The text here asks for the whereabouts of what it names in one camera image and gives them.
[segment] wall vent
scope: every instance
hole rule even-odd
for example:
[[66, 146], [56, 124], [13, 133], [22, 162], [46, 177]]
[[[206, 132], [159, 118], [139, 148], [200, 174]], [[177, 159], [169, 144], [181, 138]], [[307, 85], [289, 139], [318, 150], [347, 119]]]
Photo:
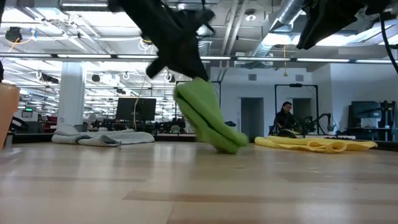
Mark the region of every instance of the wall vent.
[[249, 81], [257, 81], [257, 75], [256, 74], [249, 74]]
[[304, 82], [304, 75], [296, 75], [296, 82]]

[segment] yellow towel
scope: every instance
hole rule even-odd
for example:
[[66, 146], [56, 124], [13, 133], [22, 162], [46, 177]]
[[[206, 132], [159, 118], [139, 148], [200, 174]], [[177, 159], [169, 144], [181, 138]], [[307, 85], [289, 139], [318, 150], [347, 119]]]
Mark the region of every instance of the yellow towel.
[[357, 142], [322, 138], [292, 139], [276, 136], [269, 136], [267, 138], [257, 137], [254, 142], [259, 146], [265, 147], [296, 149], [323, 153], [341, 153], [345, 150], [363, 151], [372, 147], [377, 147], [377, 144], [372, 141]]

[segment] green towel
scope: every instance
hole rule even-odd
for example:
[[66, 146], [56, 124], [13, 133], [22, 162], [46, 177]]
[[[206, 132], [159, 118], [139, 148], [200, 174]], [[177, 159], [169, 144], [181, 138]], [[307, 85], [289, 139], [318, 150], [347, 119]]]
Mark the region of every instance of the green towel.
[[201, 78], [180, 84], [174, 92], [181, 112], [195, 127], [200, 141], [212, 144], [220, 152], [237, 153], [239, 147], [248, 144], [248, 138], [224, 123], [215, 91]]

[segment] doorway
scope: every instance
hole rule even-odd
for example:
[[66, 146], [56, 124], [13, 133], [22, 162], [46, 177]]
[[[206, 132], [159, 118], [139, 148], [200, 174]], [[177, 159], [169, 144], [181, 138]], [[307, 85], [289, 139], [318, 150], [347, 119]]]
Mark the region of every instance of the doorway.
[[264, 137], [264, 99], [241, 98], [241, 132], [250, 142], [256, 137]]
[[292, 103], [294, 116], [303, 119], [312, 115], [310, 98], [294, 98]]

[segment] pillar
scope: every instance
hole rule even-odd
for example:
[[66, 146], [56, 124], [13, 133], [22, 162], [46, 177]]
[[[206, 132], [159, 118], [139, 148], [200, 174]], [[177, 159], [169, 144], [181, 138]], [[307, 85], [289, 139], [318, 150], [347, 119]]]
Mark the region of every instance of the pillar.
[[86, 71], [81, 62], [63, 62], [57, 126], [83, 124]]

